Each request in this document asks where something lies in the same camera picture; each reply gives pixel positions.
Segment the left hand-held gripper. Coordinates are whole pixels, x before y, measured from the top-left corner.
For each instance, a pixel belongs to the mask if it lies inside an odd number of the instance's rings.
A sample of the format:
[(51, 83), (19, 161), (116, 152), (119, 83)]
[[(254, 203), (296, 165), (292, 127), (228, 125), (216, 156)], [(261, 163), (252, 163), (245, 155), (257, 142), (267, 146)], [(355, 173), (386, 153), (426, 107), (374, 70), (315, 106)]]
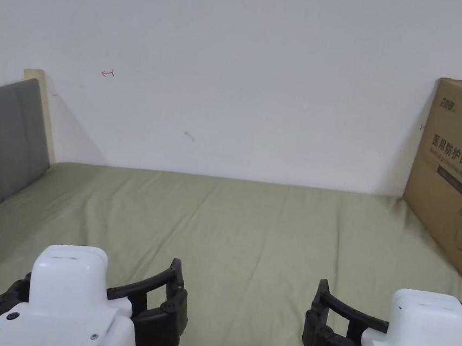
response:
[[(108, 289), (107, 267), (100, 248), (47, 247), (0, 294), (0, 346), (178, 346), (188, 322), (182, 261)], [(161, 287), (166, 300), (148, 309), (148, 293)]]

